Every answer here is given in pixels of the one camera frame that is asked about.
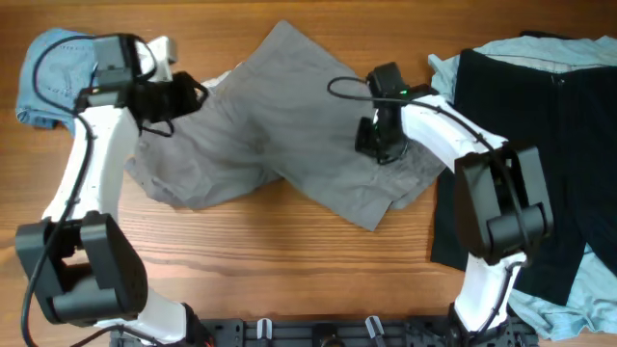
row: blue cloth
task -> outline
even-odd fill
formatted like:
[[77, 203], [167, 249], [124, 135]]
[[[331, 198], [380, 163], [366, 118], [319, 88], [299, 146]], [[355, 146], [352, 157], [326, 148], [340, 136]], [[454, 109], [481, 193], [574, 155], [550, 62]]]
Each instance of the blue cloth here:
[[[51, 29], [38, 36], [28, 48], [19, 75], [19, 95], [15, 107], [19, 121], [46, 129], [61, 122], [74, 135], [72, 116], [41, 101], [32, 87], [34, 65], [42, 51], [50, 44], [74, 35], [84, 34]], [[39, 90], [52, 101], [72, 109], [79, 91], [90, 83], [94, 64], [94, 48], [90, 40], [62, 44], [50, 51], [40, 65]]]
[[[617, 40], [559, 40], [522, 37], [497, 40], [476, 52], [493, 59], [550, 72], [580, 68], [617, 66]], [[430, 55], [435, 70], [432, 87], [452, 101], [459, 57], [445, 61]], [[586, 327], [591, 332], [617, 334], [617, 277], [593, 253], [589, 245], [578, 266], [566, 306], [512, 290], [508, 304], [542, 338], [562, 340], [578, 336]]]

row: wooden table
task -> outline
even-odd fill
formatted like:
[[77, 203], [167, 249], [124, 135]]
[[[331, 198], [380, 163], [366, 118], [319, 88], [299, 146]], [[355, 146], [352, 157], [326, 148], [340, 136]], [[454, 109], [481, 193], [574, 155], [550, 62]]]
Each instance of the wooden table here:
[[[534, 29], [576, 38], [617, 36], [614, 1], [3, 1], [0, 4], [0, 345], [21, 345], [19, 313], [26, 279], [14, 231], [37, 221], [58, 187], [70, 150], [64, 129], [18, 123], [13, 107], [29, 43], [63, 27], [176, 39], [180, 62], [205, 79], [246, 59], [287, 19], [359, 75], [396, 61], [410, 85], [429, 81], [427, 55], [441, 58]], [[201, 211], [148, 200], [127, 177], [120, 224], [160, 293], [188, 302], [203, 318], [287, 319], [442, 314], [463, 274], [428, 261], [435, 186], [376, 232], [345, 222], [278, 182]], [[51, 326], [33, 305], [32, 332], [62, 346], [92, 330]], [[101, 338], [95, 345], [106, 345]], [[616, 345], [617, 336], [583, 334], [544, 345]]]

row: black base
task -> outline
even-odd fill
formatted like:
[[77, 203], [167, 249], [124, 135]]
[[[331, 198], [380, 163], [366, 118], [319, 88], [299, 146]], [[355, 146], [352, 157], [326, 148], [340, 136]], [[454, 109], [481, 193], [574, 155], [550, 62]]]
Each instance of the black base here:
[[[290, 321], [273, 322], [272, 340], [269, 345], [256, 339], [256, 322], [240, 319], [201, 320], [214, 334], [216, 347], [320, 347], [314, 336], [317, 325], [332, 325], [336, 336], [345, 347], [371, 347], [370, 339], [363, 321]], [[445, 316], [420, 316], [408, 320], [383, 321], [384, 341], [387, 347], [449, 347], [457, 346], [445, 339], [448, 322]], [[137, 346], [128, 336], [112, 335], [110, 346]], [[479, 347], [537, 347], [538, 336], [517, 317], [510, 318], [510, 324], [502, 334], [474, 346]]]

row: wood surface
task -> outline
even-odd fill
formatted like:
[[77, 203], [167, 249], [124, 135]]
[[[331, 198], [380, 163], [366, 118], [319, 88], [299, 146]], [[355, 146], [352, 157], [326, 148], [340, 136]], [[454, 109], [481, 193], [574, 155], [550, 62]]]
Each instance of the wood surface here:
[[[410, 85], [428, 82], [427, 56], [544, 30], [575, 38], [617, 37], [615, 1], [185, 1], [0, 2], [0, 345], [22, 345], [25, 279], [14, 231], [36, 222], [64, 171], [64, 129], [18, 123], [14, 105], [26, 49], [51, 27], [145, 39], [174, 38], [197, 79], [245, 60], [286, 19], [359, 75], [396, 61]], [[189, 303], [202, 318], [358, 318], [442, 314], [463, 273], [428, 261], [435, 186], [375, 232], [345, 222], [286, 182], [201, 211], [148, 200], [128, 177], [120, 224], [158, 292]], [[92, 332], [51, 326], [38, 304], [32, 332], [41, 346], [65, 346]], [[93, 345], [103, 346], [102, 337]], [[545, 346], [615, 346], [617, 336], [583, 334]]]

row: black cloth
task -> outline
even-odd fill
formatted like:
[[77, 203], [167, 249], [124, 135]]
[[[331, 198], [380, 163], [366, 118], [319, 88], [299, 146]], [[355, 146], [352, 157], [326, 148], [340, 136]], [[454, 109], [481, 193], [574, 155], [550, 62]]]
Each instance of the black cloth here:
[[[585, 242], [617, 275], [617, 67], [550, 73], [461, 53], [454, 108], [540, 151], [554, 231], [515, 288], [566, 305]], [[454, 175], [438, 182], [431, 261], [465, 270], [454, 229]]]

